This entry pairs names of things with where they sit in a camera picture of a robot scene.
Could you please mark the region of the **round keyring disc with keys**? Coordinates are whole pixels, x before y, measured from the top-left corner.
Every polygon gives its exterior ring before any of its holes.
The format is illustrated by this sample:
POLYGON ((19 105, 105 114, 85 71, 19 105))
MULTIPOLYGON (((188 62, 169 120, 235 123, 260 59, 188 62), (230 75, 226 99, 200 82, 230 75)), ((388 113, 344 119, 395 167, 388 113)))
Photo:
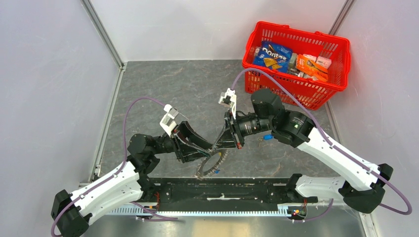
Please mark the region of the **round keyring disc with keys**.
POLYGON ((225 162, 229 154, 228 150, 220 150, 213 153, 210 157, 204 158, 197 166, 195 177, 204 180, 220 170, 220 166, 225 162))

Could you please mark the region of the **blue-headed key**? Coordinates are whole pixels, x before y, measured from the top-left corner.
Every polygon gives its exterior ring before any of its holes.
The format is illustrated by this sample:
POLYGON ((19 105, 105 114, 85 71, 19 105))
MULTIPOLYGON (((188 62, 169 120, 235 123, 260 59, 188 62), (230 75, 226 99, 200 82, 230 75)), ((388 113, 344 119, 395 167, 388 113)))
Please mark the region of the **blue-headed key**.
POLYGON ((264 136, 258 138, 258 141, 262 142, 262 141, 267 141, 267 140, 271 140, 271 139, 273 139, 273 136, 271 134, 267 134, 267 135, 264 135, 264 136))

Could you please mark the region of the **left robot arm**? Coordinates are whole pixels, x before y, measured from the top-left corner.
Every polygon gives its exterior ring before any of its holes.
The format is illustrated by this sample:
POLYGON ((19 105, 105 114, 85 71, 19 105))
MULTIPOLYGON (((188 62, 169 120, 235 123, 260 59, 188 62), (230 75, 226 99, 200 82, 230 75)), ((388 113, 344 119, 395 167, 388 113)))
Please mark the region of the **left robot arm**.
POLYGON ((80 237, 110 211, 140 199, 152 200, 156 186, 148 175, 160 162, 158 154, 175 153, 182 162, 218 154, 186 121, 161 121, 160 126, 164 130, 161 136, 133 135, 125 144, 126 158, 109 173, 71 193, 62 190, 55 195, 51 236, 80 237))

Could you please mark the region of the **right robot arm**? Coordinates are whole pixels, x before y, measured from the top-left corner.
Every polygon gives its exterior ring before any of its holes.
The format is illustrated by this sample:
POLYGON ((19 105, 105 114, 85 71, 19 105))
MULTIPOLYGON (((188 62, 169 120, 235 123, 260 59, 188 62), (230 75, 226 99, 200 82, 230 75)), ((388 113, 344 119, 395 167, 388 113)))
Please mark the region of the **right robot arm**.
POLYGON ((371 213, 380 206, 384 185, 392 175, 388 164, 374 164, 358 157, 327 135, 303 113, 287 110, 281 98, 269 89, 251 95, 253 112, 239 116, 237 96, 231 89, 221 93, 219 104, 228 108, 225 127, 215 142, 215 151, 240 149, 245 137, 270 131, 274 139, 320 160, 338 176, 316 178, 294 174, 285 188, 286 198, 297 202, 302 198, 340 199, 349 207, 371 213))

